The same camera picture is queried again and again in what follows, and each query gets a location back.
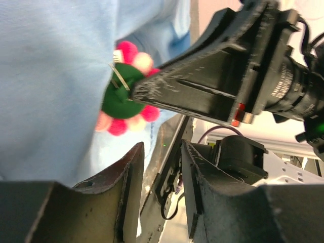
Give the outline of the light blue button shirt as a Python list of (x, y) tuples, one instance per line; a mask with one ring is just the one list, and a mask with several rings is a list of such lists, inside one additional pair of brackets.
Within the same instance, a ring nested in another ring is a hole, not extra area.
[(1, 1), (1, 180), (73, 186), (136, 143), (149, 164), (162, 110), (139, 132), (96, 132), (115, 44), (160, 65), (190, 46), (190, 1)]

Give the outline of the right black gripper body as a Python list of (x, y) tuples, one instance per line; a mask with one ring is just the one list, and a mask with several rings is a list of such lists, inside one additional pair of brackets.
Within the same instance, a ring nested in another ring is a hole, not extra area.
[(252, 123), (262, 111), (275, 121), (301, 120), (301, 65), (291, 57), (290, 36), (299, 31), (296, 10), (280, 11), (268, 1), (257, 22), (235, 44), (249, 47), (244, 74), (244, 102), (229, 124)]

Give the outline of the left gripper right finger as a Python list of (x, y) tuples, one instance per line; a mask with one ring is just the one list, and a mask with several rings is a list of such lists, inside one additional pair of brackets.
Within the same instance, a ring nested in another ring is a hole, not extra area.
[(323, 186), (240, 182), (181, 145), (188, 235), (193, 242), (323, 242)]

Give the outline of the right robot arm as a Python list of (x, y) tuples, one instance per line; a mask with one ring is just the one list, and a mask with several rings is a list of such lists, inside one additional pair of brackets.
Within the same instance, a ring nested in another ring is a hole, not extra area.
[(296, 136), (323, 157), (323, 57), (311, 54), (305, 27), (301, 53), (291, 56), (290, 36), (304, 19), (281, 11), (278, 1), (243, 1), (242, 8), (217, 11), (184, 54), (132, 88), (134, 101), (220, 125), (251, 124), (263, 111), (277, 123), (304, 123)]

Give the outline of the pink flower smiley brooch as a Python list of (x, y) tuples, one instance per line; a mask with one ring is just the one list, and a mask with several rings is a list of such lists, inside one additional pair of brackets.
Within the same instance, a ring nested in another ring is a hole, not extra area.
[(129, 41), (120, 42), (113, 52), (112, 78), (106, 88), (101, 111), (95, 127), (97, 132), (120, 136), (127, 131), (140, 131), (147, 123), (155, 122), (158, 108), (137, 103), (131, 99), (134, 85), (159, 72), (151, 56), (139, 52)]

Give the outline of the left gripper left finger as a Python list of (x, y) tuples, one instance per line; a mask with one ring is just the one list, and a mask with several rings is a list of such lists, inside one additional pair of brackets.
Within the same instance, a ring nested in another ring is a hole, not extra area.
[(1, 242), (135, 242), (144, 144), (97, 175), (56, 182), (1, 183)]

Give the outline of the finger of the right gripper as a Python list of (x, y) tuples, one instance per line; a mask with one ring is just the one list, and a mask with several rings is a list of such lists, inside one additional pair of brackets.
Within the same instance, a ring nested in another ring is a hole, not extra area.
[(247, 1), (240, 11), (217, 11), (201, 37), (183, 54), (162, 64), (162, 71), (181, 69), (184, 65), (214, 55), (241, 38), (261, 16), (268, 1)]
[(244, 102), (249, 47), (191, 49), (135, 84), (132, 98), (204, 120), (233, 120)]

